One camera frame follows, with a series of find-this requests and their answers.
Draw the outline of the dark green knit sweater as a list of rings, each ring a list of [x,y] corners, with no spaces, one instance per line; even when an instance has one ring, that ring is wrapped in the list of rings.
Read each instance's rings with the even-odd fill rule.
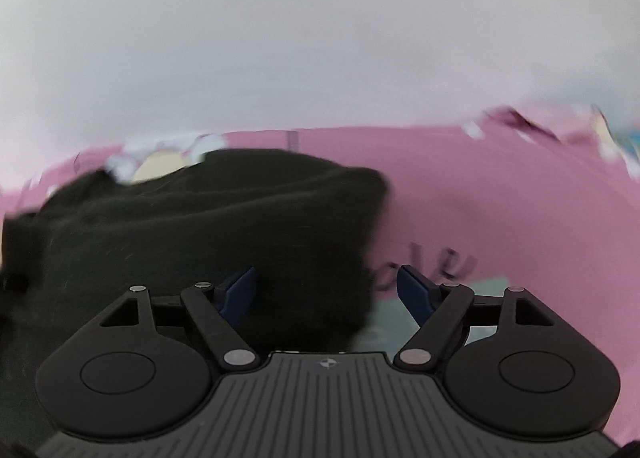
[[[36,446],[43,360],[130,285],[176,295],[253,270],[239,331],[259,354],[344,351],[371,308],[366,254],[387,196],[375,170],[283,150],[219,150],[124,185],[104,171],[4,219],[1,437]]]

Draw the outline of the pink floral bed sheet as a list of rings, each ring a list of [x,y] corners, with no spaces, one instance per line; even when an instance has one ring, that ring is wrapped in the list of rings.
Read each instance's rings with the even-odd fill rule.
[[[559,121],[503,108],[464,125],[306,129],[189,135],[83,155],[1,202],[7,216],[38,210],[96,171],[134,185],[201,163],[219,150],[283,150],[386,180],[367,249],[376,297],[411,265],[436,282],[478,288],[502,279],[556,311],[614,363],[622,389],[606,430],[639,435],[639,163],[592,127],[591,113]]]

